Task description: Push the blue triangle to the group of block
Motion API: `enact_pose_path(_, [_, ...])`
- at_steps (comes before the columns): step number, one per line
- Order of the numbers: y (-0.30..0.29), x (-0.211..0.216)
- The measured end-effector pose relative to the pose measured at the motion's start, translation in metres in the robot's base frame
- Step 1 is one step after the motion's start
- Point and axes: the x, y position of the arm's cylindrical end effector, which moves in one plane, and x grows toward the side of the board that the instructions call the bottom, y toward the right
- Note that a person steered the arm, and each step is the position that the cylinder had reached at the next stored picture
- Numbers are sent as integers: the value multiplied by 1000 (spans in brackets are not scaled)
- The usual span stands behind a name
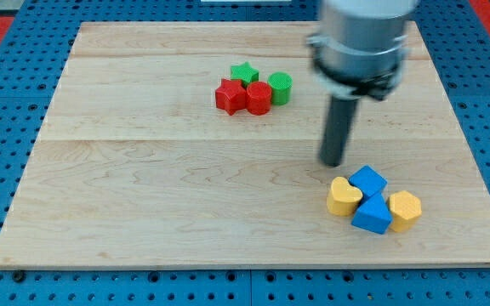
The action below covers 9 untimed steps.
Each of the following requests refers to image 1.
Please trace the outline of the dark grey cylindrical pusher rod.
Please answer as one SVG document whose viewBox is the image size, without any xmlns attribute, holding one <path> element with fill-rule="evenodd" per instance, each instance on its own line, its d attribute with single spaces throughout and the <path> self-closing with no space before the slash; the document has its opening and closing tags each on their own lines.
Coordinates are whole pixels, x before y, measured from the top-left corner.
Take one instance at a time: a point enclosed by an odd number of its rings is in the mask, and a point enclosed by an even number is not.
<svg viewBox="0 0 490 306">
<path fill-rule="evenodd" d="M 357 106 L 357 99 L 331 97 L 319 150 L 319 159 L 323 164 L 338 167 L 342 163 Z"/>
</svg>

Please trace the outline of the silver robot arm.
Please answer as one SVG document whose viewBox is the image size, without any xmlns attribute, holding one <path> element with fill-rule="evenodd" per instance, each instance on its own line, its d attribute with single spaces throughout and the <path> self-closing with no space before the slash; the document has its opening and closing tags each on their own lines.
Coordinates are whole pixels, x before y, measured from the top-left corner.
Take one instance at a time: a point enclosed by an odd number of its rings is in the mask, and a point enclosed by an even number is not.
<svg viewBox="0 0 490 306">
<path fill-rule="evenodd" d="M 407 22 L 418 0 L 324 0 L 306 38 L 312 69 L 329 92 L 319 160 L 339 166 L 360 99 L 383 101 L 402 80 Z"/>
</svg>

